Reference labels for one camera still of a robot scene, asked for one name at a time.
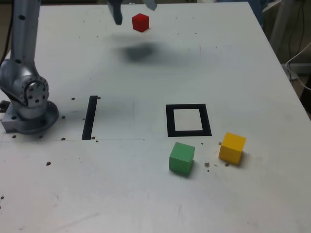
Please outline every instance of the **black line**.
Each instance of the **black line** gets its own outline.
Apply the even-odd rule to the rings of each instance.
[[[84,122],[82,140],[91,140],[93,123],[96,111],[98,96],[90,96],[88,101],[88,107],[86,112],[86,120]]]

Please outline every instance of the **white table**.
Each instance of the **white table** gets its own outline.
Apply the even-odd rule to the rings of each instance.
[[[248,3],[122,12],[41,8],[36,67],[66,119],[43,138],[0,127],[0,232],[310,232],[311,123]],[[167,137],[166,104],[187,103],[206,104],[212,136]],[[226,132],[247,138],[240,167],[218,159]],[[195,146],[188,178],[168,169],[176,141]]]

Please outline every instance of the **black square frame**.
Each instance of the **black square frame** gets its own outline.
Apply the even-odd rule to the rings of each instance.
[[[175,129],[175,109],[199,109],[202,130],[195,131],[176,131]],[[198,136],[212,136],[210,130],[206,105],[202,104],[167,104],[166,105],[166,122],[167,122],[167,136],[168,137],[198,137]]]

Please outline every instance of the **yellow cube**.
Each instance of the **yellow cube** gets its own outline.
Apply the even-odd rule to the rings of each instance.
[[[220,146],[218,158],[239,165],[246,138],[233,133],[226,133]]]

